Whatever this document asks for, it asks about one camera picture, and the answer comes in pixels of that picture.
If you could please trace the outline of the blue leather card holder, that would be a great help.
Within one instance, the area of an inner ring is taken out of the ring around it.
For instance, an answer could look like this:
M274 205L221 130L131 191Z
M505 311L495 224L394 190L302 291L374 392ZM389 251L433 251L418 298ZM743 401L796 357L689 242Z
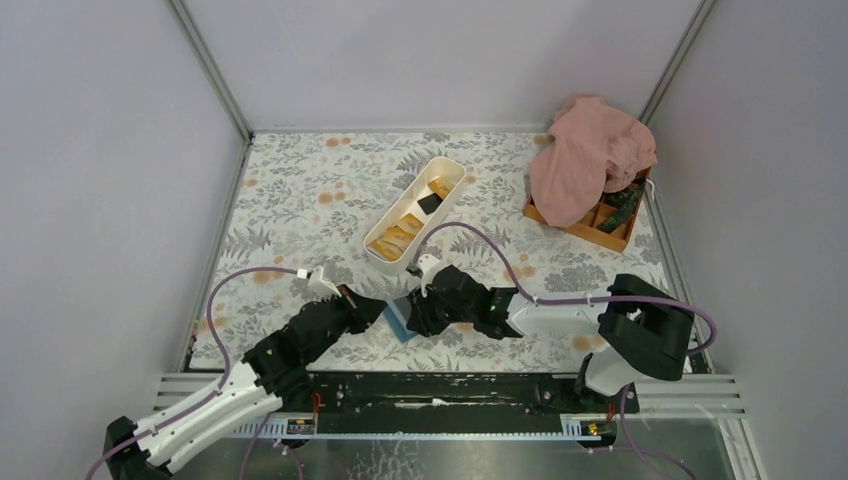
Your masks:
M416 332L407 327L411 313L411 303L406 297L386 301L386 308L383 311L383 315L390 329L401 343L407 343L417 336Z

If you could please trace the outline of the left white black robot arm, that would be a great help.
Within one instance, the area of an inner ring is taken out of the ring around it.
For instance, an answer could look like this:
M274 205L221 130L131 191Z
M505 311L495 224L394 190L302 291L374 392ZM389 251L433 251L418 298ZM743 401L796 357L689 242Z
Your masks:
M345 334L365 332L387 303L350 291L305 304L227 373L143 420L122 416L107 428L104 463L114 479L169 479L188 460L247 422L276 411L312 416L308 366Z

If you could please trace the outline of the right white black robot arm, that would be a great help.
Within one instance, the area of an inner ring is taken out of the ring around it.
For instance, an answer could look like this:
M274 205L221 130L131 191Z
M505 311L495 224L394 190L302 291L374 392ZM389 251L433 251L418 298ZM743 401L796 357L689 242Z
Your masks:
M430 269L407 296L409 330L441 334L468 323L489 338L561 333L599 335L606 346L588 354L573 386L575 402L597 412L624 386L652 378L678 381L684 374L693 314L640 277L619 274L602 289L553 299L527 296L517 287L488 288L454 266Z

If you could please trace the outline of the tan credit card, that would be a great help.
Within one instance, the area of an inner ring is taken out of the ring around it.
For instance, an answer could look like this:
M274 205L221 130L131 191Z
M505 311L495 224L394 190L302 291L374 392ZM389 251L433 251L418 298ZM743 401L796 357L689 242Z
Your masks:
M413 243L415 234L407 232L401 227L394 225L382 234L381 239L401 250L406 250Z

